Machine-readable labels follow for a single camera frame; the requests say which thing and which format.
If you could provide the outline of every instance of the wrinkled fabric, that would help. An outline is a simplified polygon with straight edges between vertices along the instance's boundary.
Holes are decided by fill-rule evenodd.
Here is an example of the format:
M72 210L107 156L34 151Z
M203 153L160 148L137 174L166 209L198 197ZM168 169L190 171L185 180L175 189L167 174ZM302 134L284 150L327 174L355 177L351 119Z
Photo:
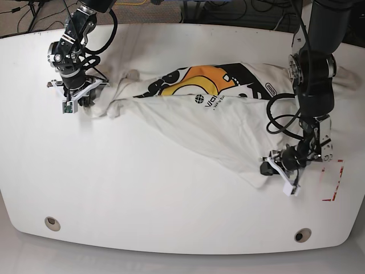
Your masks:
M85 108L86 113L115 118L121 110L132 112L166 137L217 161L256 188L267 179L259 172L260 157L287 143L298 143L284 134L266 131L268 100L279 93L293 93L284 68L236 63L180 68L141 82L138 78L137 71L130 71L118 85L105 87L95 105ZM355 90L355 76L339 68L334 78L336 94ZM294 99L276 101L271 110L273 117L296 111ZM285 124L289 119L279 122ZM289 130L301 135L298 123Z

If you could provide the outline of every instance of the table surface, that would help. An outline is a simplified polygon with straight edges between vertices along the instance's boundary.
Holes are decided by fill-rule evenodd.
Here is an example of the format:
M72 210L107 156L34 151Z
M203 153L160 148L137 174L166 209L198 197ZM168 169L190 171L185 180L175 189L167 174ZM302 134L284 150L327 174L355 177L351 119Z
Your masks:
M111 26L90 34L90 48ZM273 179L261 189L162 136L126 112L115 120L62 115L46 89L59 75L49 44L61 31L0 40L0 190L13 226L25 233L118 249L191 254L295 251L343 243L365 194L365 87L331 113L335 155L345 160L336 200L323 202L316 173L298 197ZM287 66L291 35L209 25L119 25L104 65L142 79L178 67L231 62ZM337 63L360 73L365 50L341 45ZM48 216L59 232L44 224ZM310 240L294 235L310 228Z

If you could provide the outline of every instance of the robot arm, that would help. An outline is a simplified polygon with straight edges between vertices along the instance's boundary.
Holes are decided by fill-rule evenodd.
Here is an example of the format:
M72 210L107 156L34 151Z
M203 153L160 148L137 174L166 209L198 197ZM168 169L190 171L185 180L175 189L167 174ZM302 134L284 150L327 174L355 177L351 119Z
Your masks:
M304 19L294 34L289 65L299 110L290 123L299 119L303 137L299 138L297 146L287 145L281 151L271 151L268 158L263 158L260 169L263 175L280 174L286 181L284 192L288 196L298 194L300 174L311 161L332 159L329 112L334 108L332 78L336 74L332 53L345 35L352 5L359 1L314 0L310 22ZM301 17L303 1L291 2L295 13ZM269 102L267 114L279 130L268 131L289 135L288 125L283 127L271 116L270 107L275 100Z
M92 98L91 90L99 85L108 84L108 80L86 75L89 69L96 69L100 63L98 56L111 44L117 30L117 18L111 10L116 0L83 0L81 6L73 14L69 14L66 20L65 31L59 42L51 44L48 50L48 62L60 73L61 82L56 80L48 83L54 86L63 96L63 113L75 113L80 106L90 106ZM112 35L108 42L98 51L86 48L87 35L96 26L96 12L109 12L114 23Z

